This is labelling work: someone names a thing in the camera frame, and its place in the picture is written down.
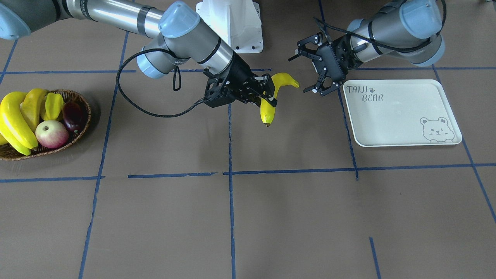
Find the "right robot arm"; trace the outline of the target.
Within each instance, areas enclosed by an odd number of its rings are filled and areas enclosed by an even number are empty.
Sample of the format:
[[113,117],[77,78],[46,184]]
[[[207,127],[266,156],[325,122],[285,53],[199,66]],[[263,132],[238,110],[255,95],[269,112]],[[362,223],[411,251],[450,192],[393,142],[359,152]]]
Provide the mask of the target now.
[[208,77],[204,103],[235,100],[277,105],[269,74],[257,76],[237,52],[182,1],[166,11],[129,0],[2,0],[1,37],[17,40],[67,18],[88,19],[151,38],[137,62],[151,78],[161,78],[189,59]]

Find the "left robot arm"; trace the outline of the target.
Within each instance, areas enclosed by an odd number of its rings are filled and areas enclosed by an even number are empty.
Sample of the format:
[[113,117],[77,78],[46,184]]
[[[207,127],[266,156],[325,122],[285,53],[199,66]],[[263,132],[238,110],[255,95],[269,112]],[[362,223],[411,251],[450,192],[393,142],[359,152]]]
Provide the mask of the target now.
[[315,84],[303,91],[329,94],[344,84],[349,71],[383,55],[418,67],[435,64],[445,52],[441,31],[447,14],[444,0],[392,0],[347,29],[315,18],[320,32],[298,41],[291,58],[309,58],[318,74]]

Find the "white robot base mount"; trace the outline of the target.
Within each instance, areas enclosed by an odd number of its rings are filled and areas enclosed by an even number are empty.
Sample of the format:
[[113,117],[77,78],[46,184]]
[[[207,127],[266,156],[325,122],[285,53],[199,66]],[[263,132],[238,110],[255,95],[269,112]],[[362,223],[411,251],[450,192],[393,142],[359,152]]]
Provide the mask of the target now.
[[200,17],[236,52],[262,53],[264,41],[259,3],[253,0],[203,0]]

